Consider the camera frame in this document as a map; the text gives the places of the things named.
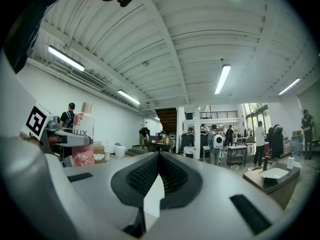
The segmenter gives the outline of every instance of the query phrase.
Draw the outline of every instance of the bag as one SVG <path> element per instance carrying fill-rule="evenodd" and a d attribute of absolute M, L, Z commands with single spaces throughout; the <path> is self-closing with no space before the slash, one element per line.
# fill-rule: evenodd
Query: bag
<path fill-rule="evenodd" d="M 69 111 L 67 111 L 66 114 L 68 116 L 68 119 L 63 122 L 63 127 L 72 129 L 74 127 L 74 118 L 71 117 Z"/>

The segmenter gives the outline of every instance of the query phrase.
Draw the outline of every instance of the floor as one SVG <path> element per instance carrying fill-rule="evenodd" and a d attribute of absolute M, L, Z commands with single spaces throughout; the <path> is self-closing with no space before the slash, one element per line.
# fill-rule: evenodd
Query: floor
<path fill-rule="evenodd" d="M 242 178 L 243 173 L 250 172 L 254 167 L 253 163 L 253 150 L 250 152 L 248 148 L 247 162 L 245 166 L 240 165 L 239 169 L 229 169 L 229 166 L 226 164 L 227 154 L 223 154 L 222 156 L 222 167 L 235 173 L 239 177 Z M 288 156 L 279 160 L 279 163 L 287 164 Z M 309 194 L 309 191 L 312 190 L 313 184 L 315 184 L 316 179 L 319 177 L 320 173 L 320 153 L 314 152 L 311 160 L 305 160 L 303 155 L 296 155 L 294 157 L 294 161 L 297 162 L 296 165 L 298 167 L 301 166 L 301 171 L 299 175 L 298 183 L 294 189 L 292 197 L 285 208 L 285 211 L 289 211 L 291 209 L 297 209 L 304 203 L 305 198 Z M 210 163 L 210 157 L 205 157 L 205 163 Z"/>

